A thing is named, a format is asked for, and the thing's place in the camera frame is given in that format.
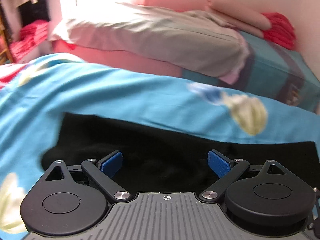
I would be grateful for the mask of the pink bolster pillow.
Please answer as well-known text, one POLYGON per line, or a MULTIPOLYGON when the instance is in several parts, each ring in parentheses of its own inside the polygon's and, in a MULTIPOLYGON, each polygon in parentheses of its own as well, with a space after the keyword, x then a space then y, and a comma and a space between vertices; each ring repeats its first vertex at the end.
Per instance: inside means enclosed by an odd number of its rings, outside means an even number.
POLYGON ((263 31, 272 27, 266 16, 235 0, 207 0, 205 10, 234 28, 259 38, 264 37, 263 31))

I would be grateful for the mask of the grey pink pillow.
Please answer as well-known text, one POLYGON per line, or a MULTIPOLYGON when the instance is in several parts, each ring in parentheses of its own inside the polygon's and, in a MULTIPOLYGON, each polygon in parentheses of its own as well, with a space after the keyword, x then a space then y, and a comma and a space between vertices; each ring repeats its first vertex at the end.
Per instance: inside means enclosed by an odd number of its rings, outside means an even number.
POLYGON ((227 22, 202 10, 116 3, 106 11, 77 10, 50 39, 103 51, 125 51, 235 83, 249 57, 246 40, 227 22))

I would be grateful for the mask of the teal folded blanket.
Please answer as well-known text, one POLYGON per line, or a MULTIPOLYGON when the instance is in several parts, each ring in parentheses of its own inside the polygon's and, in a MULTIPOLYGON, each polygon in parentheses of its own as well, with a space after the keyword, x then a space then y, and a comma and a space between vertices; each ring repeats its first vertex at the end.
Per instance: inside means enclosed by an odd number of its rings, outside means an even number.
POLYGON ((190 70, 183 70, 182 77, 264 96, 316 113, 319 107, 319 80, 302 56, 246 32, 240 34, 248 43, 250 55, 234 84, 190 70))

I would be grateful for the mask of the black pants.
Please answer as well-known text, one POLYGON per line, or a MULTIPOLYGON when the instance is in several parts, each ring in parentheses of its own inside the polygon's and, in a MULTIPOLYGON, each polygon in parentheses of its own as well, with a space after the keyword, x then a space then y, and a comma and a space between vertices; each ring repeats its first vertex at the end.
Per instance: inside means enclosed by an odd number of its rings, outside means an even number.
POLYGON ((230 159, 253 165, 273 159, 311 187, 319 187, 319 159, 313 142, 289 144, 235 144, 173 132, 95 115, 66 113, 56 145, 41 157, 43 169, 54 161, 79 165, 102 159, 113 151, 123 154, 114 181, 137 192, 200 193, 217 180, 207 155, 217 150, 230 159))

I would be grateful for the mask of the pink clothes pile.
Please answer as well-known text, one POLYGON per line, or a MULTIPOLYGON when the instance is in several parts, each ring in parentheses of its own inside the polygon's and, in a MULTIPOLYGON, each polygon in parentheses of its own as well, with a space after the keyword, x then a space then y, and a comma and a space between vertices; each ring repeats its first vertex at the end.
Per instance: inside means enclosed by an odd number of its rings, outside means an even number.
POLYGON ((15 63, 47 39, 48 24, 47 21, 36 20, 20 30, 18 41, 12 42, 9 46, 12 59, 15 63))

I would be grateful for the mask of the wooden shelf rack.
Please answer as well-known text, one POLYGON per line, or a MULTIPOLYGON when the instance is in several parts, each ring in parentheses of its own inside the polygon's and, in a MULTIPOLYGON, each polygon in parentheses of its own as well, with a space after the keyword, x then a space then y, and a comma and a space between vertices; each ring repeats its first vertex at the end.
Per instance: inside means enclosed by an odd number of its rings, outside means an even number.
POLYGON ((13 63, 12 55, 7 44, 6 36, 5 36, 5 27, 3 22, 1 21, 1 51, 0 51, 0 60, 1 65, 7 63, 13 63))

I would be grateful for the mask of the red folded cloth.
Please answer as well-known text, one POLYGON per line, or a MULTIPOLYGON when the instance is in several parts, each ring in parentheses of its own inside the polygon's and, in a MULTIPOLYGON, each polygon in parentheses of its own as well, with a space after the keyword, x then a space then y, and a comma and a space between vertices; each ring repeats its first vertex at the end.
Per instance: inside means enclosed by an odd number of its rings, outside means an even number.
POLYGON ((271 23, 270 29, 262 31, 264 39, 288 50, 294 50, 296 41, 295 29, 287 17, 278 12, 265 12, 263 15, 271 23))

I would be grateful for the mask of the blue floral bed sheet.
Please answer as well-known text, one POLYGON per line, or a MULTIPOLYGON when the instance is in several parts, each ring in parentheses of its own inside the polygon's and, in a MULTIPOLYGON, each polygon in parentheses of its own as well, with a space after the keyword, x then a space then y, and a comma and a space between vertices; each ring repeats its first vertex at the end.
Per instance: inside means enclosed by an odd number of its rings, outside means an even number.
POLYGON ((26 230, 17 202, 42 175, 63 113, 92 114, 239 144, 319 144, 319 116, 230 88, 87 63, 51 54, 29 63, 1 90, 1 239, 26 230))

